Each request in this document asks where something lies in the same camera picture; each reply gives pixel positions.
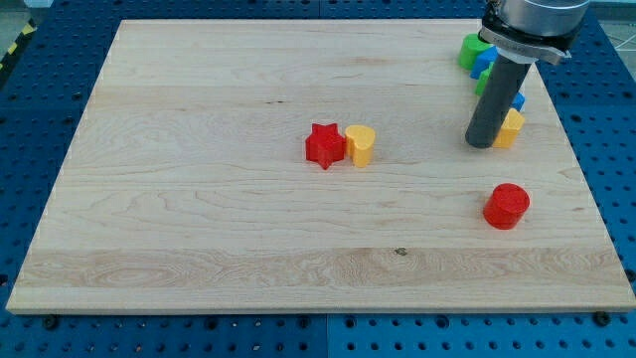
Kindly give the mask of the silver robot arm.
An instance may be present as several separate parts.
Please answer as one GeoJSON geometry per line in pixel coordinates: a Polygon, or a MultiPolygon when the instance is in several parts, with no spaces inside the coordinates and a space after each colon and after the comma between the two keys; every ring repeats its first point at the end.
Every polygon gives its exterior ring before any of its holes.
{"type": "Polygon", "coordinates": [[[557,65],[571,57],[588,5],[588,0],[492,0],[478,36],[514,63],[557,65]]]}

